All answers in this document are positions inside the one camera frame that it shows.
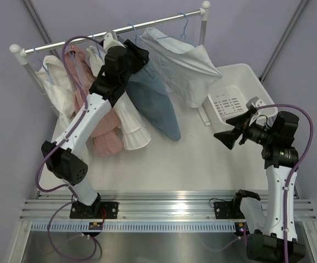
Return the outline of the blue denim skirt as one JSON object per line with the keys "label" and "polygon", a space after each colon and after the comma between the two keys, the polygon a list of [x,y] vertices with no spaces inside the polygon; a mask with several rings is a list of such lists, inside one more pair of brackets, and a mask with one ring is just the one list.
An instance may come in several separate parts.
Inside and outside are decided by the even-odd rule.
{"label": "blue denim skirt", "polygon": [[[125,42],[122,38],[118,40],[122,44]],[[142,118],[172,141],[181,139],[174,107],[150,61],[139,72],[131,75],[125,90]]]}

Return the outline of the blue wire hanger of skirt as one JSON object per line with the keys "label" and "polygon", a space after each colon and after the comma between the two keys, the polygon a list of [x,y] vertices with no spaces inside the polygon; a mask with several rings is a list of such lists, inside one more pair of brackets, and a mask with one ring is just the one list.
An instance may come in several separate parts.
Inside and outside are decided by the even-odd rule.
{"label": "blue wire hanger of skirt", "polygon": [[135,43],[135,45],[137,45],[137,37],[138,37],[137,29],[136,29],[136,27],[135,27],[133,24],[131,24],[131,23],[129,23],[128,26],[130,26],[131,29],[135,32],[134,43]]}

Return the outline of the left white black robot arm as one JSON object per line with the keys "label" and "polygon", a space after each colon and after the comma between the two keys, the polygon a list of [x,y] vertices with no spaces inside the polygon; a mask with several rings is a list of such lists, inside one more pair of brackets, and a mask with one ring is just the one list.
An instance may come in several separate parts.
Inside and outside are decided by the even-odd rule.
{"label": "left white black robot arm", "polygon": [[45,141],[41,147],[43,164],[73,193],[73,208],[89,218],[97,217],[103,209],[100,194],[86,177],[88,165],[80,158],[80,152],[97,125],[123,96],[131,75],[149,62],[149,52],[128,39],[124,43],[113,40],[102,45],[106,50],[104,64],[89,92],[79,91],[84,105],[61,136],[54,142]]}

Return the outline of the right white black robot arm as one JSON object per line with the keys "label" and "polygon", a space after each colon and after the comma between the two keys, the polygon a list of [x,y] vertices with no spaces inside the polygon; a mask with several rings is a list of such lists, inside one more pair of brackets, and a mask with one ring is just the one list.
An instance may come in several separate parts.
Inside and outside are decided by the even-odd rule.
{"label": "right white black robot arm", "polygon": [[257,262],[299,262],[306,253],[299,244],[293,216],[293,195],[297,176],[297,150],[292,147],[299,118],[280,111],[271,127],[256,123],[256,111],[227,120],[234,128],[215,133],[214,137],[228,149],[236,142],[250,140],[262,146],[262,159],[268,183],[267,209],[263,209],[259,194],[239,190],[226,203],[226,213],[246,220],[244,231],[246,255]]}

